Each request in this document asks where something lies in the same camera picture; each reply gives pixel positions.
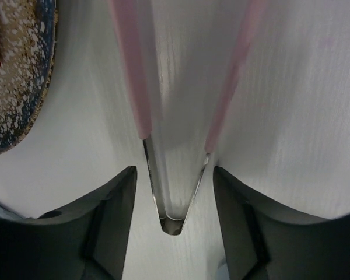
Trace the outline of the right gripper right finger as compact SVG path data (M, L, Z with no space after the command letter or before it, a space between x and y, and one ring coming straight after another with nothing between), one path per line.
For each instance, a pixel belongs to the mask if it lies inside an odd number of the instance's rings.
M350 213L297 211L222 167L213 184L230 279L350 279Z

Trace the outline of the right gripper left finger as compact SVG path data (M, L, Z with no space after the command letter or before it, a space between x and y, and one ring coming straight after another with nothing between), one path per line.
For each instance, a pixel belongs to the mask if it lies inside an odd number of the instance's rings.
M38 218L0 206L0 279L121 279L136 184L129 166Z

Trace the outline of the pink handled metal tongs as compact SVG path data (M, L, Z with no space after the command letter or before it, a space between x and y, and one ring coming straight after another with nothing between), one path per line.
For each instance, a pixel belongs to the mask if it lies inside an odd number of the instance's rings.
M153 201L159 217L162 231L170 236L178 236L183 230L188 214L173 218L167 214L162 179L158 170L161 163L155 152L152 139L152 114L144 60L141 51L136 1L109 1L114 21L114 31L124 67L131 110L134 116L138 136L142 140L148 167ZM249 1L241 21L236 43L228 65L226 79L219 95L211 126L204 145L205 159L199 171L198 180L192 192L193 203L202 177L222 132L226 113L236 91L237 84L245 65L249 49L254 40L267 5L266 1Z

